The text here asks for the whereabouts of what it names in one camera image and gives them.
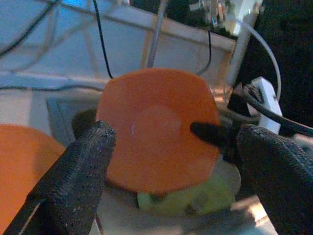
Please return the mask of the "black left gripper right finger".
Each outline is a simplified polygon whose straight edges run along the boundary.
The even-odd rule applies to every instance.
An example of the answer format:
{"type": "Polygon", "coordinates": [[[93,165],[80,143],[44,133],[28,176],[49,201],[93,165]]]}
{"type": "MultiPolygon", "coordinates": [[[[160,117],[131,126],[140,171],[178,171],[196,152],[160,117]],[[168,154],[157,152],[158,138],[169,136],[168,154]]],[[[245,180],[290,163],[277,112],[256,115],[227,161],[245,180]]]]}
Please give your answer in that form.
{"type": "Polygon", "coordinates": [[[289,138],[252,124],[236,137],[251,184],[280,235],[313,233],[313,158],[289,138]]]}

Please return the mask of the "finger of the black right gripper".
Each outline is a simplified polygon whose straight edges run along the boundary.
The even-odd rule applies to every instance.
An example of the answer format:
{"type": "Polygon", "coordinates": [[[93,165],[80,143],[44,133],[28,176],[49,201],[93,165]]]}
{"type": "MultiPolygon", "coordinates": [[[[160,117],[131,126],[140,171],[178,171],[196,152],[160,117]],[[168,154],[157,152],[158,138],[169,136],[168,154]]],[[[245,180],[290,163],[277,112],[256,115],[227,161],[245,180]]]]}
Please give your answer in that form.
{"type": "Polygon", "coordinates": [[[228,130],[222,126],[203,122],[193,122],[190,124],[190,131],[198,139],[216,147],[222,148],[227,145],[228,130]]]}

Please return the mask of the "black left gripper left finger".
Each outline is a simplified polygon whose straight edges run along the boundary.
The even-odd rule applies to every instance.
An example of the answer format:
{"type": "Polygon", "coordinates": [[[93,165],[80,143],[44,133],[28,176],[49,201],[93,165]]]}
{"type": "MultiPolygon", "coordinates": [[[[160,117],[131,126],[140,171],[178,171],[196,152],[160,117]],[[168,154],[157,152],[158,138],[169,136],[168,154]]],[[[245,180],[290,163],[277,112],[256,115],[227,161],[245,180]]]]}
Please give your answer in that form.
{"type": "Polygon", "coordinates": [[[95,122],[29,192],[4,234],[89,234],[115,141],[115,131],[108,124],[95,122]]]}

